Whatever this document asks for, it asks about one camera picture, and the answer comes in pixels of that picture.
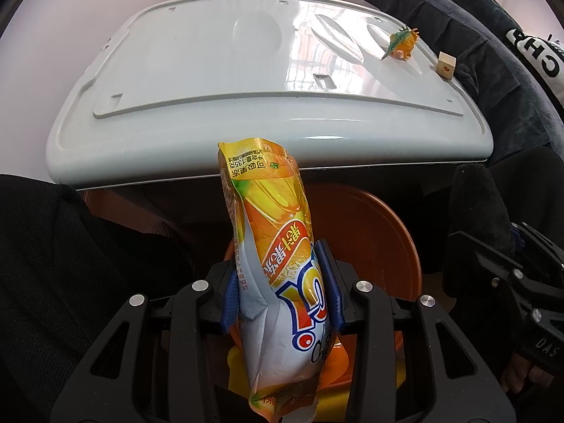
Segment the orange toy dinosaur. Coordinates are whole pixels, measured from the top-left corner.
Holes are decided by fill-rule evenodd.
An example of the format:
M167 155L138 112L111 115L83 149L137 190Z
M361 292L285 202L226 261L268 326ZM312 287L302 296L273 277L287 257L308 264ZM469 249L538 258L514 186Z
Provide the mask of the orange toy dinosaur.
M401 60L407 60L411 57L411 53L419 39L419 31L403 27L398 32L390 35L390 42L381 59L393 56Z

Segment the small wooden cube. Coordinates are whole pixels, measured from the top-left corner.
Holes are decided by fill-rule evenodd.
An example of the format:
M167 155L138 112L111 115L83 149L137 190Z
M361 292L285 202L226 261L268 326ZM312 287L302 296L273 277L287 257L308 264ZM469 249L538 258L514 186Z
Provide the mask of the small wooden cube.
M451 80L456 69L456 62L457 60L454 56L440 51L436 66L436 73L439 74L441 78Z

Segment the orange yellow candy bag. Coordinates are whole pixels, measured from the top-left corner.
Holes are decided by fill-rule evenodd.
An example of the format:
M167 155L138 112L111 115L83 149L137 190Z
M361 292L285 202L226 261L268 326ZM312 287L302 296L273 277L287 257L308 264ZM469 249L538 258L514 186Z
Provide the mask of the orange yellow candy bag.
M297 163L260 137L218 148L250 408L267 422L312 422L319 388L346 368L324 367L336 336Z

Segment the white storage box lid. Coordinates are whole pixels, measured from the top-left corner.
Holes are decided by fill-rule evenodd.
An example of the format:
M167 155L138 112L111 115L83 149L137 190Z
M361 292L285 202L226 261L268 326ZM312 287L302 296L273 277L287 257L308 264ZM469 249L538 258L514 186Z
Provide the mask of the white storage box lid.
M339 0L172 0L127 20L64 101L54 182L94 188L215 176L220 142L263 137L303 169L488 159L459 81L400 20Z

